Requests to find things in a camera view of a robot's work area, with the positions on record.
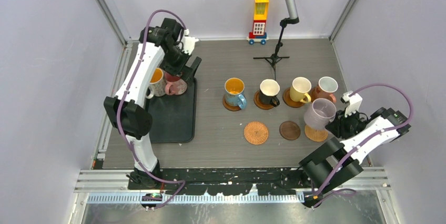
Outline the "white floral mug orange inside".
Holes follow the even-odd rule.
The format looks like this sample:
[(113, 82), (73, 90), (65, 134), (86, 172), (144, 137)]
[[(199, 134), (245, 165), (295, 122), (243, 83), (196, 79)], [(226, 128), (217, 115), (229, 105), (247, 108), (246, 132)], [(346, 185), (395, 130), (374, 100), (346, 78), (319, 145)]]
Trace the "white floral mug orange inside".
[(166, 80), (164, 77), (164, 71), (161, 68), (156, 68), (154, 74), (150, 80), (149, 87), (147, 89), (146, 98), (151, 99), (153, 97), (161, 97), (166, 94)]

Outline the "black plastic tray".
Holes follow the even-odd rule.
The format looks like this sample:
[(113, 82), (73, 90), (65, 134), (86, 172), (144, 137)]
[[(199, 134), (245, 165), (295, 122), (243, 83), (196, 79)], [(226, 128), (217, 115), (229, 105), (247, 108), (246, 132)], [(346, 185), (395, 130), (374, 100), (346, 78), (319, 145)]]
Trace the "black plastic tray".
[(180, 143), (195, 135), (197, 79), (182, 95), (164, 95), (146, 99), (145, 111), (152, 116), (149, 131), (152, 143)]

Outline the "pink mug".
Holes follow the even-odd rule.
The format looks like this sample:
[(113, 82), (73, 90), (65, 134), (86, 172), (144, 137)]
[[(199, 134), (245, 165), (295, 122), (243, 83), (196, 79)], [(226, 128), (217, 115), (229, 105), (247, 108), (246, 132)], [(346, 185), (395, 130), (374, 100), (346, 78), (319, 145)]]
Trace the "pink mug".
[(178, 76), (165, 72), (165, 93), (167, 95), (182, 95), (187, 90), (187, 84)]

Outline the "white mug terracotta handle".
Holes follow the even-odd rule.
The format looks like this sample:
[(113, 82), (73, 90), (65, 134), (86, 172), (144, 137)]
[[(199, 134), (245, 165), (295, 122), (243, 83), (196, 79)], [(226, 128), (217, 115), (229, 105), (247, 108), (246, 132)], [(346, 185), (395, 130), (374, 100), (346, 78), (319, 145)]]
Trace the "white mug terracotta handle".
[(338, 89), (338, 83), (334, 78), (329, 76), (321, 77), (314, 89), (316, 99), (325, 98), (330, 100), (334, 104), (337, 102), (334, 93)]

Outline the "black tripod microphone stand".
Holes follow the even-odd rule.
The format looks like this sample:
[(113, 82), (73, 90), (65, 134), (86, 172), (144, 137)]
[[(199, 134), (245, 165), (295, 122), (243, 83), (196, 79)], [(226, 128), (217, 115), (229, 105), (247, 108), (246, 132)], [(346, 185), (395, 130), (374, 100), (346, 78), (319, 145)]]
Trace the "black tripod microphone stand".
[(273, 69), (273, 76), (274, 76), (274, 80), (277, 80), (277, 72), (276, 72), (276, 65), (278, 62), (280, 62), (282, 59), (288, 59), (290, 58), (289, 56), (278, 56), (278, 53), (280, 51), (280, 48), (283, 46), (282, 43), (282, 36), (283, 36), (283, 32), (285, 30), (285, 28), (290, 24), (297, 24), (299, 23), (299, 18), (284, 18), (280, 21), (280, 27), (281, 27), (281, 31), (280, 31), (280, 35), (275, 47), (275, 51), (273, 54), (271, 54), (270, 57), (253, 57), (253, 59), (264, 59)]

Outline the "brown wooden coaster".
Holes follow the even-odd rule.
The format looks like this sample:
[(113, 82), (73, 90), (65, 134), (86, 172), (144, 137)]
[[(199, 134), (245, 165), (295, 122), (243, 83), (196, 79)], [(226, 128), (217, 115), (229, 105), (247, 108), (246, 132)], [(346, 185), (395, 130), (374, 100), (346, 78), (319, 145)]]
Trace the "brown wooden coaster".
[(311, 102), (314, 102), (316, 100), (316, 95), (315, 95), (315, 89), (314, 88), (310, 91), (310, 97), (311, 97)]
[(288, 87), (288, 88), (284, 91), (284, 93), (283, 93), (283, 95), (282, 95), (282, 98), (283, 98), (285, 104), (286, 104), (287, 106), (289, 106), (289, 107), (292, 107), (292, 108), (300, 108), (300, 107), (302, 107), (302, 106), (304, 105), (304, 103), (299, 102), (299, 101), (293, 101), (293, 100), (290, 98), (290, 87)]
[(258, 91), (256, 91), (256, 93), (254, 94), (254, 103), (255, 103), (255, 105), (258, 107), (258, 108), (260, 108), (260, 109), (262, 109), (262, 110), (270, 110), (270, 109), (273, 109), (274, 108), (274, 106), (273, 105), (265, 105), (265, 104), (263, 104), (261, 101), (260, 101), (260, 91), (258, 90)]
[(237, 96), (223, 96), (223, 106), (229, 111), (240, 111), (239, 98)]

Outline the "lilac mug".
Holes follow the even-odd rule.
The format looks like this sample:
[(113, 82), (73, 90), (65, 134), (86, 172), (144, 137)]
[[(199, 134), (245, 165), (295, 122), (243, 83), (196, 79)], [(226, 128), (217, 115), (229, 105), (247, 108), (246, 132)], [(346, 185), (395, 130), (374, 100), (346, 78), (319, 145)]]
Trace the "lilac mug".
[(325, 98), (316, 99), (304, 114), (307, 126), (315, 130), (325, 130), (335, 118), (337, 109), (333, 102)]

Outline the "woven rattan coaster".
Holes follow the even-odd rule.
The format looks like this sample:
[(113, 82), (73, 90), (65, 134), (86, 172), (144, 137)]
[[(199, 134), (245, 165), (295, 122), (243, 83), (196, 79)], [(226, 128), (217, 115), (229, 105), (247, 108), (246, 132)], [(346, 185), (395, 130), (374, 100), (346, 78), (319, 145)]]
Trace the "woven rattan coaster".
[(253, 145), (264, 144), (269, 137), (268, 127), (259, 121), (249, 122), (244, 128), (244, 138)]
[(323, 142), (328, 138), (328, 132), (326, 130), (316, 130), (308, 125), (305, 125), (305, 135), (314, 142)]

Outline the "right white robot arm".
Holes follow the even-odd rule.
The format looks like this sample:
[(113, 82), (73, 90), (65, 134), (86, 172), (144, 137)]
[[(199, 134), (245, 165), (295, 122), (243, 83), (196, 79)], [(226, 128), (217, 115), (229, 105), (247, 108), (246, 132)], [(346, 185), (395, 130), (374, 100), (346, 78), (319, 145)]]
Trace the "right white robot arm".
[(334, 137), (300, 161), (300, 180), (315, 187), (313, 197), (320, 198), (361, 172), (362, 162), (377, 147), (409, 132), (411, 116), (392, 108), (380, 108), (367, 120), (358, 113), (345, 116), (338, 111), (326, 129)]

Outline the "blue mug orange inside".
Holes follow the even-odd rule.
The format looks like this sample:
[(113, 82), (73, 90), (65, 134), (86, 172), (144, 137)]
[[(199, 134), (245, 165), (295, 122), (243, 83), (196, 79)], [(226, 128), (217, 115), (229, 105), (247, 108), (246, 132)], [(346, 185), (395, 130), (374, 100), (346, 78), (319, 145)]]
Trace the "blue mug orange inside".
[(247, 107), (247, 99), (244, 95), (245, 84), (236, 77), (230, 78), (225, 82), (224, 104), (235, 111), (245, 109)]

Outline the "cream white mug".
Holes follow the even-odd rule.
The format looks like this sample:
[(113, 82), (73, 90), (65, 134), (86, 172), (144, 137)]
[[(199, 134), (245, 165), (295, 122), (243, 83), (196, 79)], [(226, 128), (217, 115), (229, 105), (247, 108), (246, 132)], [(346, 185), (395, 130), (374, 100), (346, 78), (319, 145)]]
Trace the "cream white mug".
[(280, 101), (277, 95), (280, 92), (280, 85), (273, 79), (265, 79), (259, 86), (259, 100), (265, 106), (277, 107)]

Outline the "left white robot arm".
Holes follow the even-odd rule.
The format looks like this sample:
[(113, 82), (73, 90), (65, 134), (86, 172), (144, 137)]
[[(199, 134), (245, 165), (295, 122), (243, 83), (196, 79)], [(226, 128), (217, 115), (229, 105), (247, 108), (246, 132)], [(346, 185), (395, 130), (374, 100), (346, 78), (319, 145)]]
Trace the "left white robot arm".
[(113, 97), (105, 97), (104, 108), (132, 153), (134, 170), (128, 176), (130, 181), (156, 189), (163, 179), (149, 137), (153, 118), (144, 108), (146, 100), (154, 96), (150, 80), (160, 68), (192, 84), (201, 58), (186, 65), (198, 39), (186, 34), (185, 26), (175, 19), (165, 18), (160, 26), (147, 25), (139, 42), (139, 55), (129, 74)]

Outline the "white mug yellow handle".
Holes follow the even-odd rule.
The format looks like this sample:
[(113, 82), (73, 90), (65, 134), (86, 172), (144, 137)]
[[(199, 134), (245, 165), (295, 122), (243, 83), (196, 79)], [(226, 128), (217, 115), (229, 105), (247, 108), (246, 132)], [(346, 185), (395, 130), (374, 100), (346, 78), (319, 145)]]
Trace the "white mug yellow handle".
[(292, 81), (289, 96), (292, 101), (310, 103), (312, 101), (309, 92), (312, 88), (310, 80), (305, 77), (297, 77)]

